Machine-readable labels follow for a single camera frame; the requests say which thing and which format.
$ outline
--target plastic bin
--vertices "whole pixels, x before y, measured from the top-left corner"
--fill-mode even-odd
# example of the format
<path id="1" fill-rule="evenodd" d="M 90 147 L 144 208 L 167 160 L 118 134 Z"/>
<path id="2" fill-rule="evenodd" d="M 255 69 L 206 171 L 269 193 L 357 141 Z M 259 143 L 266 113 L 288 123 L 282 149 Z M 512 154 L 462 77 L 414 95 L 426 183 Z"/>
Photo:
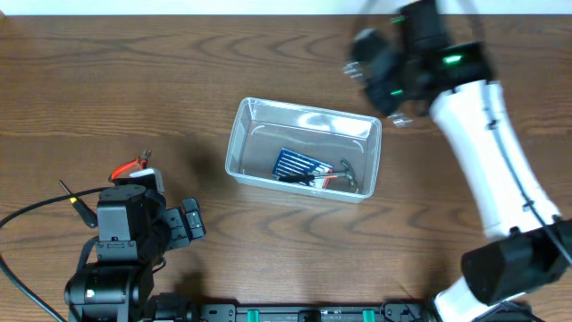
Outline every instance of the plastic bin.
<path id="1" fill-rule="evenodd" d="M 331 179 L 326 189 L 279 182 L 272 170 L 282 148 L 333 165 L 334 172 L 344 171 L 345 158 L 357 184 L 351 187 L 343 177 Z M 377 118 L 247 97 L 232 126 L 225 168 L 240 183 L 360 202 L 374 193 L 381 148 Z"/>

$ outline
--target wooden table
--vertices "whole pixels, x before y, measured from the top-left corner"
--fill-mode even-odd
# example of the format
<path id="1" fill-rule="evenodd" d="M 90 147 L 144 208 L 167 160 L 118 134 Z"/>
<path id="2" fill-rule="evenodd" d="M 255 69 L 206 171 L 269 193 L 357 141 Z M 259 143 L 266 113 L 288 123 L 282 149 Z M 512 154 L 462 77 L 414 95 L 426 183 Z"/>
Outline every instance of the wooden table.
<path id="1" fill-rule="evenodd" d="M 369 23 L 391 33 L 388 17 Z M 380 302 L 423 298 L 484 244 L 465 177 L 428 119 L 383 121 L 375 194 L 359 205 L 238 185 L 224 158 L 238 104 L 263 97 L 377 115 L 342 73 L 354 23 L 321 17 L 10 17 L 0 29 L 2 216 L 106 185 L 151 148 L 169 205 L 194 196 L 208 230 L 170 252 L 155 293 L 198 302 Z M 448 19 L 459 42 L 463 17 Z M 487 41 L 510 117 L 539 181 L 572 210 L 572 29 L 568 17 L 491 16 Z M 96 197 L 86 198 L 95 205 Z M 89 230 L 68 202 L 0 233 L 18 276 L 67 317 L 63 288 Z M 572 279 L 527 296 L 539 317 L 572 315 Z M 49 316 L 0 277 L 0 320 Z"/>

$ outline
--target hammer head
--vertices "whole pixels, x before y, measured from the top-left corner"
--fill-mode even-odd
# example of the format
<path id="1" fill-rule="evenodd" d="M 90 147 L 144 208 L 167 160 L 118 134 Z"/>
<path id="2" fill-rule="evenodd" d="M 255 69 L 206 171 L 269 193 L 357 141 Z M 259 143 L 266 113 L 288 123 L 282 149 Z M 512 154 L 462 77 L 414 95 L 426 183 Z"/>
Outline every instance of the hammer head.
<path id="1" fill-rule="evenodd" d="M 354 171 L 354 168 L 351 167 L 351 164 L 348 162 L 348 160 L 343 158 L 340 163 L 346 168 L 346 177 L 349 180 L 349 185 L 353 187 L 358 184 L 356 182 L 356 172 Z"/>

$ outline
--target screwdriver handle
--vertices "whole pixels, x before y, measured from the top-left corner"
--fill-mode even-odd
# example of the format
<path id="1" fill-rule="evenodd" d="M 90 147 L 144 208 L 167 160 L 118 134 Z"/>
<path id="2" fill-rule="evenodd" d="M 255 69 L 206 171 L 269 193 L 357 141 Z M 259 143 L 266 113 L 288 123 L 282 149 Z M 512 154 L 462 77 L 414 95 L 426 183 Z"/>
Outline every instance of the screwdriver handle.
<path id="1" fill-rule="evenodd" d="M 91 210 L 82 199 L 76 199 L 71 204 L 75 210 L 80 214 L 81 219 L 89 228 L 97 227 L 97 215 Z"/>
<path id="2" fill-rule="evenodd" d="M 287 183 L 296 183 L 296 182 L 311 182 L 315 179 L 315 175 L 313 174 L 294 174 L 294 175 L 285 175 L 278 178 L 279 182 L 287 182 Z"/>

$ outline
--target pliers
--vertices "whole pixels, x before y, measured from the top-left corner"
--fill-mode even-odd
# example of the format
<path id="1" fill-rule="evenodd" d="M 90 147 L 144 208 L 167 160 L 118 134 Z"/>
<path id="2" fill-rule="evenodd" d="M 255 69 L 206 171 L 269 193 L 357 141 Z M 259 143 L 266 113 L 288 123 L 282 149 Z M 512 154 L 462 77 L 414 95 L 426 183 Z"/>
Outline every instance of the pliers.
<path id="1" fill-rule="evenodd" d="M 112 182 L 113 180 L 117 179 L 120 175 L 124 174 L 125 172 L 132 170 L 133 168 L 139 167 L 139 170 L 147 169 L 147 161 L 151 157 L 151 150 L 145 149 L 141 156 L 136 157 L 135 160 L 130 161 L 124 165 L 118 166 L 109 176 L 107 180 Z"/>

